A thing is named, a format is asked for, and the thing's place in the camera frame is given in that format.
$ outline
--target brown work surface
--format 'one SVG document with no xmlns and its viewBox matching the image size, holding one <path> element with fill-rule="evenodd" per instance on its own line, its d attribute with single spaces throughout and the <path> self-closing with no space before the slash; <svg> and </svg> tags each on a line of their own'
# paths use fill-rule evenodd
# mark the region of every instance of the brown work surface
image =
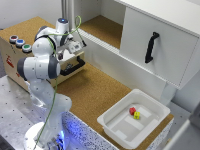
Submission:
<svg viewBox="0 0 200 150">
<path fill-rule="evenodd" d="M 105 134 L 97 118 L 130 91 L 131 89 L 88 63 L 81 72 L 58 86 L 58 93 L 72 99 L 70 111 L 120 150 L 123 148 Z M 136 150 L 145 150 L 172 119 L 173 115 L 167 116 Z"/>
<path fill-rule="evenodd" d="M 106 43 L 120 49 L 123 26 L 103 16 L 97 16 L 80 27 Z"/>
<path fill-rule="evenodd" d="M 7 42 L 9 42 L 9 38 L 11 35 L 17 35 L 19 39 L 24 39 L 26 44 L 33 45 L 35 35 L 37 34 L 41 26 L 55 28 L 55 26 L 45 21 L 44 19 L 40 17 L 35 17 L 12 27 L 1 30 L 0 36 Z"/>
</svg>

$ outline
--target white tray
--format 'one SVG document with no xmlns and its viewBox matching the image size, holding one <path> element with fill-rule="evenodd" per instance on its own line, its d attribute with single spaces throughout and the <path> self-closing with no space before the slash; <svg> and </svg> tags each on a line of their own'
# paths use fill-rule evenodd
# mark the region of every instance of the white tray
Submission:
<svg viewBox="0 0 200 150">
<path fill-rule="evenodd" d="M 131 107 L 140 112 L 139 120 L 129 114 Z M 105 133 L 122 147 L 135 149 L 169 113 L 169 108 L 135 89 L 103 113 L 97 121 L 104 127 Z"/>
</svg>

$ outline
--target cabinet door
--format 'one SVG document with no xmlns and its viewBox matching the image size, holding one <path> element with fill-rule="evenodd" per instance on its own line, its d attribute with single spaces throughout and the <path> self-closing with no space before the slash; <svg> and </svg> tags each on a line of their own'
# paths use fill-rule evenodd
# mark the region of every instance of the cabinet door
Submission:
<svg viewBox="0 0 200 150">
<path fill-rule="evenodd" d="M 154 40 L 153 60 L 145 63 L 153 32 L 160 36 Z M 197 40 L 178 28 L 127 8 L 120 54 L 179 86 Z"/>
</svg>

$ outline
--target yellow object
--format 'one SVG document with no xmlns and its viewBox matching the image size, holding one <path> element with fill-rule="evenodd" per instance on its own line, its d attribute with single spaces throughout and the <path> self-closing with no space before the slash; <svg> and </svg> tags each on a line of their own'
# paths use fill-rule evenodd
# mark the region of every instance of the yellow object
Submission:
<svg viewBox="0 0 200 150">
<path fill-rule="evenodd" d="M 134 119 L 140 119 L 140 112 L 135 112 L 134 113 Z"/>
</svg>

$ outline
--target black handle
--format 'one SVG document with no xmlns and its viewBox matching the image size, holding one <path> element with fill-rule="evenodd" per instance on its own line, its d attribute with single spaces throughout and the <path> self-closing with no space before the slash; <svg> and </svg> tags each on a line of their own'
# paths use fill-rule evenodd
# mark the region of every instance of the black handle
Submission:
<svg viewBox="0 0 200 150">
<path fill-rule="evenodd" d="M 61 70 L 60 74 L 63 75 L 63 76 L 67 76 L 67 75 L 71 74 L 72 72 L 76 71 L 77 69 L 79 69 L 79 68 L 81 68 L 81 67 L 83 67 L 85 65 L 84 60 L 82 60 L 80 58 L 80 56 L 77 57 L 77 61 L 79 62 L 78 65 L 76 65 L 76 66 L 74 66 L 72 68 L 69 68 L 67 70 Z"/>
<path fill-rule="evenodd" d="M 153 45 L 154 45 L 154 40 L 156 38 L 158 38 L 160 35 L 156 32 L 153 32 L 153 36 L 151 37 L 150 41 L 149 41 L 149 45 L 147 48 L 147 53 L 146 53 L 146 57 L 145 57 L 145 63 L 148 64 L 149 62 L 151 62 L 153 60 L 153 57 L 151 56 L 152 50 L 153 50 Z"/>
</svg>

